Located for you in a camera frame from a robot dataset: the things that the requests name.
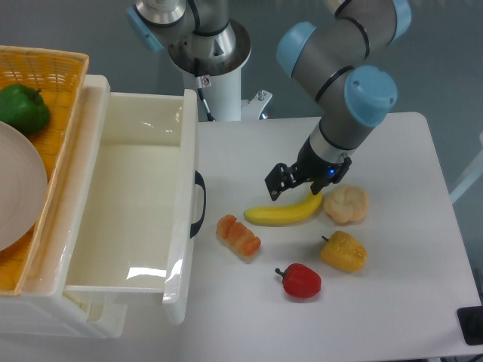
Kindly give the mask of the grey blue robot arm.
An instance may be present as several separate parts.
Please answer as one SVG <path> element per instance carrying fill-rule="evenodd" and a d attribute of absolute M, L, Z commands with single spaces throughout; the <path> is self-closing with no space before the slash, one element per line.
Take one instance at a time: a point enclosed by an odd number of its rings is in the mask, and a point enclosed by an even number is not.
<path fill-rule="evenodd" d="M 309 183 L 313 194 L 345 176 L 352 153 L 392 110 L 393 79 L 365 60 L 392 44 L 411 24 L 407 1 L 330 1 L 334 24 L 302 22 L 281 38 L 276 59 L 323 110 L 292 165 L 279 163 L 265 179 L 272 199 Z M 137 1 L 126 10 L 136 36 L 150 51 L 167 49 L 198 95 L 203 121 L 240 119 L 239 86 L 227 78 L 251 53 L 245 28 L 228 15 L 225 1 Z"/>

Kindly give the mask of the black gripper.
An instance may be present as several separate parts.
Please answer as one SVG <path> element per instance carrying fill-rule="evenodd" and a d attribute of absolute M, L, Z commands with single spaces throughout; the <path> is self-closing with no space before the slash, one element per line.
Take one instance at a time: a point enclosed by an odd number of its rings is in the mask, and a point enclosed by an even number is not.
<path fill-rule="evenodd" d="M 341 163 L 332 163 L 320 158 L 310 145 L 309 139 L 301 147 L 296 162 L 292 166 L 278 163 L 268 173 L 265 184 L 272 201 L 288 189 L 294 189 L 302 183 L 310 183 L 311 193 L 318 195 L 331 183 L 337 184 L 346 175 L 352 159 L 342 155 Z"/>

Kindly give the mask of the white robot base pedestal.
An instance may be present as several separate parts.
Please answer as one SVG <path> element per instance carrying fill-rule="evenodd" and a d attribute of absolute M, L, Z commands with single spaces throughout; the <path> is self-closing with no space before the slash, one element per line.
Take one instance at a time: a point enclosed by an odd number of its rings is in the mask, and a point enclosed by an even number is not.
<path fill-rule="evenodd" d="M 229 19 L 215 35 L 190 33 L 168 47 L 183 85 L 195 91 L 199 121 L 241 119 L 242 67 L 251 55 L 251 40 L 239 22 Z"/>

